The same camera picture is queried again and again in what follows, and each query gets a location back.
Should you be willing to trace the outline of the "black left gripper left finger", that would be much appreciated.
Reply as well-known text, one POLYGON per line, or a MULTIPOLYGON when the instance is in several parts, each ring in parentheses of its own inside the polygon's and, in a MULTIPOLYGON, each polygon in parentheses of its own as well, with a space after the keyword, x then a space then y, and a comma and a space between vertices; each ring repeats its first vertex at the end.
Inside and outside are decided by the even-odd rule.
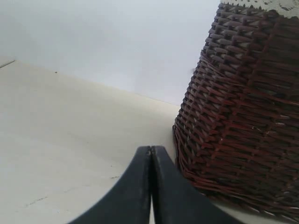
POLYGON ((71 224, 148 224, 151 147, 139 147, 116 184, 71 224))

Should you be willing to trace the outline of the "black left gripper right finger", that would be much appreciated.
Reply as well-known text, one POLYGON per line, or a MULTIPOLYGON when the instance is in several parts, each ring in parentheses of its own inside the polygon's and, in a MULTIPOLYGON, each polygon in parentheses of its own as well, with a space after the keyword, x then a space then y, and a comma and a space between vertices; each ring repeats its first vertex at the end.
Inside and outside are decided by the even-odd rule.
POLYGON ((177 170, 165 148, 151 148, 150 190, 156 224, 235 224, 177 170))

